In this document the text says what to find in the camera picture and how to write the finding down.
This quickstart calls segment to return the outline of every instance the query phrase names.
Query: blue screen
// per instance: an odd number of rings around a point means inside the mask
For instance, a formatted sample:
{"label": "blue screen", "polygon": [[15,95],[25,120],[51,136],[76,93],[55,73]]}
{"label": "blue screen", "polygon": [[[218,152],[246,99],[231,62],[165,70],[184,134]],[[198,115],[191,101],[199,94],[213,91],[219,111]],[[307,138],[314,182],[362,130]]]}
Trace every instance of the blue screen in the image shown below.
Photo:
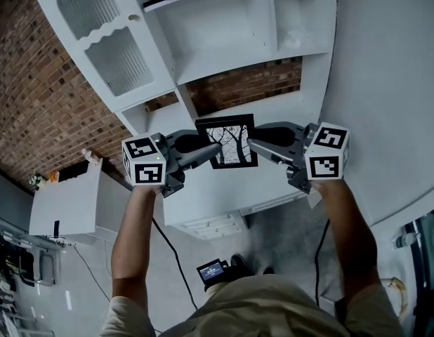
{"label": "blue screen", "polygon": [[218,276],[220,273],[223,273],[223,268],[219,262],[210,265],[209,267],[200,270],[200,274],[203,277],[203,280],[206,281],[212,277]]}

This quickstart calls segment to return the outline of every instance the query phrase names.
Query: brick wall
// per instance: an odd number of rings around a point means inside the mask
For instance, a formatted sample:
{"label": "brick wall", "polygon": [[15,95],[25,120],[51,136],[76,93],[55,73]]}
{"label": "brick wall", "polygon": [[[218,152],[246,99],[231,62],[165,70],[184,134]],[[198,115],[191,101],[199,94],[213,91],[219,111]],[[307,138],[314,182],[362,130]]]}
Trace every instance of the brick wall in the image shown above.
{"label": "brick wall", "polygon": [[[244,67],[188,84],[200,115],[299,89],[301,59]],[[151,111],[176,101],[168,95]],[[54,35],[37,0],[0,0],[0,169],[24,188],[91,148],[121,178],[131,134],[96,95]]]}

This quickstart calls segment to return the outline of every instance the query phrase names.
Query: shirt sleeve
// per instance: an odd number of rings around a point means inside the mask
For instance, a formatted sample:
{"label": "shirt sleeve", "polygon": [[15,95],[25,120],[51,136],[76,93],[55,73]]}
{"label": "shirt sleeve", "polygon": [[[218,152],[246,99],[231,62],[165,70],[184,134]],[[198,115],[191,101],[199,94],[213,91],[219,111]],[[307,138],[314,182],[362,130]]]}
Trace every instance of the shirt sleeve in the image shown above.
{"label": "shirt sleeve", "polygon": [[386,290],[380,284],[368,286],[350,301],[345,327],[359,337],[405,335]]}
{"label": "shirt sleeve", "polygon": [[127,297],[114,297],[100,337],[155,337],[144,310]]}

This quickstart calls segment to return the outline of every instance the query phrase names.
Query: white cube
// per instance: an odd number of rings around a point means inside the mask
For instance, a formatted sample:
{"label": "white cube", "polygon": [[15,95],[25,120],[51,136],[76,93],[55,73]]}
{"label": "white cube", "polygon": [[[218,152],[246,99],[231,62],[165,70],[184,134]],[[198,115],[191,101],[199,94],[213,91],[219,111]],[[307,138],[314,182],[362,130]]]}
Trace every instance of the white cube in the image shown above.
{"label": "white cube", "polygon": [[350,131],[323,122],[304,154],[308,180],[338,180],[343,177],[350,153]]}
{"label": "white cube", "polygon": [[149,134],[127,138],[121,142],[124,166],[133,185],[163,185],[166,159]]}

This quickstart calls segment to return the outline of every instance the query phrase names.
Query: black shoe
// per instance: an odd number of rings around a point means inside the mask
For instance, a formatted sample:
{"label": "black shoe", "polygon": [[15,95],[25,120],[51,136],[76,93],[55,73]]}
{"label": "black shoe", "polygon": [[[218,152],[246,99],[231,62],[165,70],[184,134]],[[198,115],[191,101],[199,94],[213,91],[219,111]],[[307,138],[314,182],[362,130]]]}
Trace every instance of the black shoe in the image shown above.
{"label": "black shoe", "polygon": [[246,267],[246,263],[244,258],[236,253],[235,255],[231,256],[231,266],[238,266],[238,267]]}
{"label": "black shoe", "polygon": [[271,267],[267,267],[264,272],[262,272],[263,275],[274,275],[275,274],[275,270],[272,269]]}

